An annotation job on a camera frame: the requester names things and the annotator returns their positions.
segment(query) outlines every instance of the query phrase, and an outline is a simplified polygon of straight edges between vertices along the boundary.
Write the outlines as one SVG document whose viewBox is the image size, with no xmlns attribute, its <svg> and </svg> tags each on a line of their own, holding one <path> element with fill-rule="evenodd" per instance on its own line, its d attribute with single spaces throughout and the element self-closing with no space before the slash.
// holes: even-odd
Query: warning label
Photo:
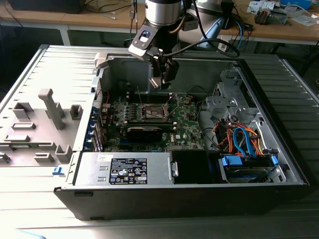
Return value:
<svg viewBox="0 0 319 239">
<path fill-rule="evenodd" d="M 147 184 L 146 158 L 112 158 L 110 184 Z"/>
</svg>

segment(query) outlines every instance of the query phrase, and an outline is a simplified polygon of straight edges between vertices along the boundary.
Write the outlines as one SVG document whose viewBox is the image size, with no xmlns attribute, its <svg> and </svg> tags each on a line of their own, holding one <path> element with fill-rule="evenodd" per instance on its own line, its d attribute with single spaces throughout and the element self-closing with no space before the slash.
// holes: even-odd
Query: workbench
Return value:
<svg viewBox="0 0 319 239">
<path fill-rule="evenodd" d="M 117 3 L 115 0 L 99 0 L 99 5 Z M 254 30 L 249 36 L 250 41 L 308 44 L 315 45 L 319 40 L 319 25 L 306 27 L 289 19 L 286 25 L 258 25 L 254 22 L 254 14 L 247 13 L 247 7 L 250 0 L 236 0 L 239 15 L 246 23 L 254 25 Z M 121 6 L 128 5 L 127 2 L 120 2 L 114 6 L 104 8 L 112 10 Z M 71 45 L 68 31 L 99 31 L 99 32 L 125 32 L 130 31 L 130 8 L 124 8 L 116 11 L 116 20 L 110 19 L 102 14 L 84 10 L 81 14 L 67 14 L 59 12 L 38 12 L 38 11 L 16 11 L 6 2 L 7 9 L 24 27 L 51 28 L 58 29 L 61 34 L 64 45 Z M 309 11 L 319 11 L 318 6 L 312 6 Z M 138 26 L 140 27 L 145 18 L 144 4 L 138 4 Z M 2 25 L 20 26 L 6 8 L 0 4 L 0 22 Z M 230 41 L 238 34 L 235 26 L 227 30 L 221 30 L 219 38 Z"/>
<path fill-rule="evenodd" d="M 23 90 L 34 92 L 41 88 L 32 79 L 39 72 L 50 78 L 39 78 L 42 84 L 60 77 L 61 72 L 71 72 L 65 84 L 75 84 L 81 79 L 88 85 L 93 81 L 94 57 L 105 52 L 102 47 L 72 47 L 42 45 L 12 89 L 0 103 L 0 111 L 14 101 Z M 223 57 L 217 53 L 206 53 Z M 299 150 L 319 178 L 318 151 L 318 98 L 294 73 L 291 66 L 276 55 L 241 54 L 262 86 L 274 109 L 289 130 Z M 89 94 L 84 88 L 81 96 Z M 53 88 L 59 95 L 69 92 L 68 87 Z M 79 221 L 53 194 L 53 188 L 65 177 L 52 176 L 53 166 L 0 167 L 0 218 L 4 228 L 19 228 L 37 233 L 47 239 L 91 238 L 307 238 L 319 235 L 318 191 L 301 200 L 281 205 L 262 216 L 180 218 L 151 220 Z"/>
</svg>

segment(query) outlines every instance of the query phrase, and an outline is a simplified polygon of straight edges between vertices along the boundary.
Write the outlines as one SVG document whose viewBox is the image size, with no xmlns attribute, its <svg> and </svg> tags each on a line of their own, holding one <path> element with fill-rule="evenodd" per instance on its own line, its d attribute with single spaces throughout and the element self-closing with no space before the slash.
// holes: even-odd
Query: electronic device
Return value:
<svg viewBox="0 0 319 239">
<path fill-rule="evenodd" d="M 260 214 L 315 190 L 245 61 L 175 60 L 171 88 L 156 91 L 146 63 L 108 52 L 54 189 L 77 218 Z"/>
<path fill-rule="evenodd" d="M 76 218 L 263 214 L 317 189 L 318 99 L 288 65 L 185 52 L 159 91 L 127 49 L 63 49 L 42 46 L 1 102 L 0 166 L 47 168 Z"/>
<path fill-rule="evenodd" d="M 8 0 L 14 10 L 58 11 L 77 14 L 83 10 L 86 0 Z"/>
</svg>

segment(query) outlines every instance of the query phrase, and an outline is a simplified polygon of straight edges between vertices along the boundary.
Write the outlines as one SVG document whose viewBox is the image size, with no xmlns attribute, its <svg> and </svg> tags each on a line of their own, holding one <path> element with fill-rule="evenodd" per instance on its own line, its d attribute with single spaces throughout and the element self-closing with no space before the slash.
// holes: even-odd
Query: table leg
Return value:
<svg viewBox="0 0 319 239">
<path fill-rule="evenodd" d="M 63 41 L 63 45 L 65 46 L 70 46 L 70 38 L 69 38 L 69 34 L 68 34 L 68 27 L 65 25 L 62 25 L 61 27 L 59 27 L 60 30 L 60 34 L 61 34 L 61 38 Z"/>
<path fill-rule="evenodd" d="M 223 41 L 226 41 L 226 42 L 230 42 L 232 37 L 233 37 L 233 35 L 220 35 L 220 39 Z M 222 43 L 219 43 L 218 49 L 221 51 L 226 51 L 227 46 L 222 44 Z"/>
</svg>

